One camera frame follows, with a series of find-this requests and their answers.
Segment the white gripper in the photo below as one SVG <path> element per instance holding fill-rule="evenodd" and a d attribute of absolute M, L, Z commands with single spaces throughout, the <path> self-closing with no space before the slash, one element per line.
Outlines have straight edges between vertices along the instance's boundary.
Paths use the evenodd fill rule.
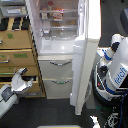
<path fill-rule="evenodd" d="M 22 79 L 22 75 L 27 72 L 27 68 L 20 68 L 13 76 L 11 81 L 11 90 L 19 95 L 23 95 L 26 91 L 28 91 L 33 86 L 33 77 L 25 77 Z"/>

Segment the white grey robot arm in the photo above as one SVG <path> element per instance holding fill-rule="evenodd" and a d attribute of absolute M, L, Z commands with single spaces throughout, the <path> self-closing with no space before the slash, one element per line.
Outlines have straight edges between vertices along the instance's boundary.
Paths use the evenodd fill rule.
<path fill-rule="evenodd" d="M 12 77 L 11 84 L 5 84 L 0 89 L 0 118 L 18 101 L 18 96 L 33 86 L 33 79 L 25 81 L 22 74 L 26 68 L 19 69 Z"/>

